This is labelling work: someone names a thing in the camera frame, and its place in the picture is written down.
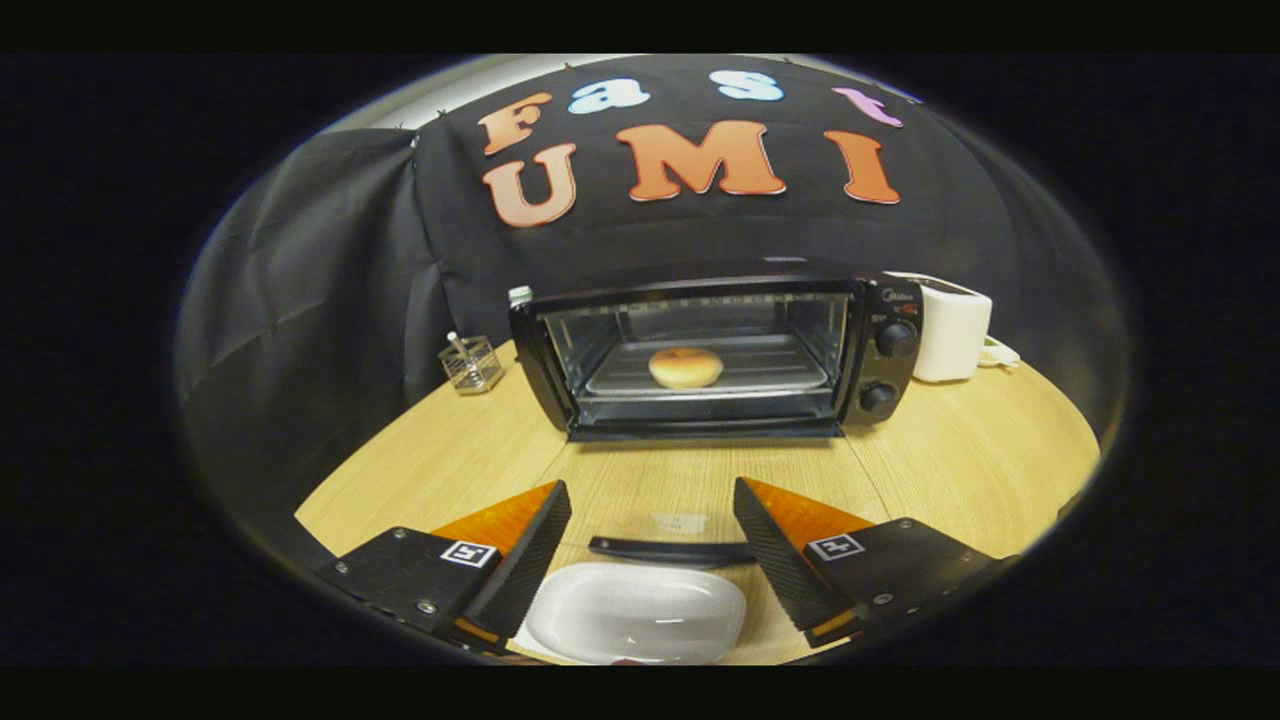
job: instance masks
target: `wooden table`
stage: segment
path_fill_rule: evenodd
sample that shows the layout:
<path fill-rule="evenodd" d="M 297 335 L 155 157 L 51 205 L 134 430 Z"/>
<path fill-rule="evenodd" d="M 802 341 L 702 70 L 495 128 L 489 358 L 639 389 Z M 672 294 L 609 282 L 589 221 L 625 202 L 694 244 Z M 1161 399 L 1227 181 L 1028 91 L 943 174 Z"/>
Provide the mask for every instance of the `wooden table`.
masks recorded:
<path fill-rule="evenodd" d="M 612 561 L 586 550 L 593 536 L 744 542 L 732 493 L 733 479 L 748 475 L 876 523 L 913 516 L 1005 557 L 1053 524 L 1098 460 L 1084 418 L 1025 364 L 979 368 L 956 383 L 913 380 L 892 418 L 841 438 L 568 443 L 534 398 L 513 345 L 497 354 L 507 374 L 492 392 L 442 386 L 422 398 L 334 470 L 298 507 L 298 521 L 344 555 L 389 527 L 430 532 L 563 479 L 573 516 L 549 574 Z M 818 652 L 758 565 L 712 571 L 748 601 L 723 664 Z"/>

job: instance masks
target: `bread roll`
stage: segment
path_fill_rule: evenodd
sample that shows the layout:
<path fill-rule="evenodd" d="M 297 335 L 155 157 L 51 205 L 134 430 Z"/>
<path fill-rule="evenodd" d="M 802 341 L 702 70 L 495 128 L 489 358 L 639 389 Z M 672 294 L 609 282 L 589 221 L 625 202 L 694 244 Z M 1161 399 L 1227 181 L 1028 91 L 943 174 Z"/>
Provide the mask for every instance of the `bread roll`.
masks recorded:
<path fill-rule="evenodd" d="M 719 355 L 700 347 L 668 347 L 649 359 L 649 374 L 669 388 L 707 387 L 723 369 Z"/>

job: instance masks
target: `white plate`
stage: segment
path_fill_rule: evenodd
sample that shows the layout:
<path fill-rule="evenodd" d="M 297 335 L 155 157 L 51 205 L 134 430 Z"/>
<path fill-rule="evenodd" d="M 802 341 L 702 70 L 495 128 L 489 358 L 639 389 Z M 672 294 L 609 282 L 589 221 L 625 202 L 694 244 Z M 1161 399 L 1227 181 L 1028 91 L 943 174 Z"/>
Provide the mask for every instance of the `white plate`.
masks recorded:
<path fill-rule="evenodd" d="M 705 665 L 737 642 L 746 597 L 698 570 L 582 562 L 538 591 L 516 644 L 588 665 Z"/>

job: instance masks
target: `wire basket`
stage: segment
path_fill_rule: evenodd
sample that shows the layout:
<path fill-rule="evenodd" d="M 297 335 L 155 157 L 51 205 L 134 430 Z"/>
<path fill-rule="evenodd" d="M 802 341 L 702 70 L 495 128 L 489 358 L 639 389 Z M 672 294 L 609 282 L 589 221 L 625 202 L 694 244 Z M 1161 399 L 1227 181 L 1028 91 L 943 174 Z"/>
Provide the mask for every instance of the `wire basket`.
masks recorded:
<path fill-rule="evenodd" d="M 458 338 L 466 355 L 452 345 L 444 348 L 438 357 L 444 364 L 444 373 L 449 375 L 453 389 L 461 395 L 479 395 L 489 392 L 498 384 L 504 373 L 498 355 L 494 354 L 489 338 L 485 336 Z"/>

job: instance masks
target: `black cloth backdrop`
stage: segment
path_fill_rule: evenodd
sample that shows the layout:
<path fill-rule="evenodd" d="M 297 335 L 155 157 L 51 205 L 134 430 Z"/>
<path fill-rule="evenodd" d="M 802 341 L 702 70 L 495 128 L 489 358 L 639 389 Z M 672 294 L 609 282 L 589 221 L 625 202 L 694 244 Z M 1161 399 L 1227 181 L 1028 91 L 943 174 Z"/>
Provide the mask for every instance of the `black cloth backdrop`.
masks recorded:
<path fill-rule="evenodd" d="M 714 70 L 759 72 L 777 101 L 735 100 Z M 590 83 L 631 78 L 648 101 L 566 110 Z M 902 120 L 890 127 L 833 87 Z M 484 155 L 480 118 L 549 92 L 532 135 Z M 700 142 L 719 120 L 763 123 L 777 196 L 713 184 L 628 197 L 631 147 L 614 135 L 667 124 Z M 847 197 L 824 131 L 882 143 L 897 205 Z M 549 193 L 532 156 L 573 142 L 573 208 L 534 228 L 494 211 L 488 170 L 515 160 L 530 202 Z M 913 270 L 989 295 L 991 333 L 1018 350 L 1101 434 L 1128 352 L 1115 288 L 1085 229 L 1015 159 L 924 104 L 795 64 L 641 56 L 566 68 L 448 111 L 419 131 L 321 135 L 255 183 L 209 238 L 179 315 L 177 384 L 196 462 L 241 527 L 315 566 L 329 556 L 293 511 L 351 452 L 444 379 L 445 333 L 509 338 L 507 290 L 582 273 L 744 255 L 832 258 Z"/>

